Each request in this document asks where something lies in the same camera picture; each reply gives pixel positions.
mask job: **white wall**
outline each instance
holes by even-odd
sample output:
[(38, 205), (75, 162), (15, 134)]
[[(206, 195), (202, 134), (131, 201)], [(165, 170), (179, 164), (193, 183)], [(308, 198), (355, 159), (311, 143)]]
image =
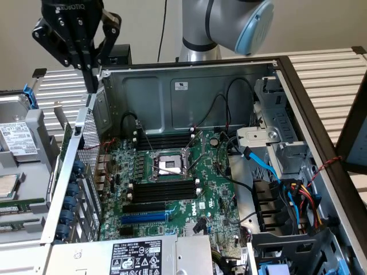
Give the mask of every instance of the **white wall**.
[[(347, 48), (367, 49), (367, 0), (273, 0), (275, 18), (259, 53)], [(40, 0), (1, 0), (0, 90), (20, 89), (35, 68), (62, 69), (31, 37)], [(122, 18), (118, 43), (130, 43), (133, 63), (156, 62), (164, 0), (104, 0)], [(174, 61), (182, 37), (181, 1), (168, 0), (161, 61)], [(224, 57), (234, 55), (222, 49)]]

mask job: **mesh panel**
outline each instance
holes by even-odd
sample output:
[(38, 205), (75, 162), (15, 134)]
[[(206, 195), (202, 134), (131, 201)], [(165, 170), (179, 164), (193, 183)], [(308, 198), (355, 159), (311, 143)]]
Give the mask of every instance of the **mesh panel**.
[[(83, 138), (85, 141), (84, 148), (93, 147), (99, 144), (99, 137), (97, 133), (96, 123), (94, 121), (92, 110), (88, 110), (85, 118)], [(78, 156), (82, 162), (91, 166), (92, 175), (94, 175), (99, 147), (90, 150), (78, 150)]]

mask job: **power supply label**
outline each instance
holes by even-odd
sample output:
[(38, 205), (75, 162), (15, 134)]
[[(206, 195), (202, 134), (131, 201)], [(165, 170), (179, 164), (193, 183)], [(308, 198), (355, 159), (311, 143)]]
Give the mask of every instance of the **power supply label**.
[(25, 122), (0, 124), (1, 134), (14, 156), (33, 155), (36, 146)]
[(110, 275), (161, 275), (162, 241), (115, 243)]

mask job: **capacitor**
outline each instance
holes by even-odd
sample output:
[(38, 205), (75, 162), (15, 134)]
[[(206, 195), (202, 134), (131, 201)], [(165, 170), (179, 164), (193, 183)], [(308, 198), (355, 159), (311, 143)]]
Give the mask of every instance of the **capacitor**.
[(235, 247), (237, 247), (237, 245), (239, 244), (239, 236), (238, 235), (234, 235), (233, 238), (235, 239)]
[(217, 148), (219, 144), (219, 140), (215, 137), (212, 137), (209, 143), (210, 143), (210, 146), (212, 146), (213, 148)]

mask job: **blue latch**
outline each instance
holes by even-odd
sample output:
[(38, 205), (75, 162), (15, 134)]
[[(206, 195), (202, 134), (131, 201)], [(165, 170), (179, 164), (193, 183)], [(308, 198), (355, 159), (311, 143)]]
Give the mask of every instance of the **blue latch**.
[(28, 87), (28, 84), (25, 84), (23, 93), (27, 95), (32, 109), (38, 109), (36, 96), (34, 95), (33, 89)]

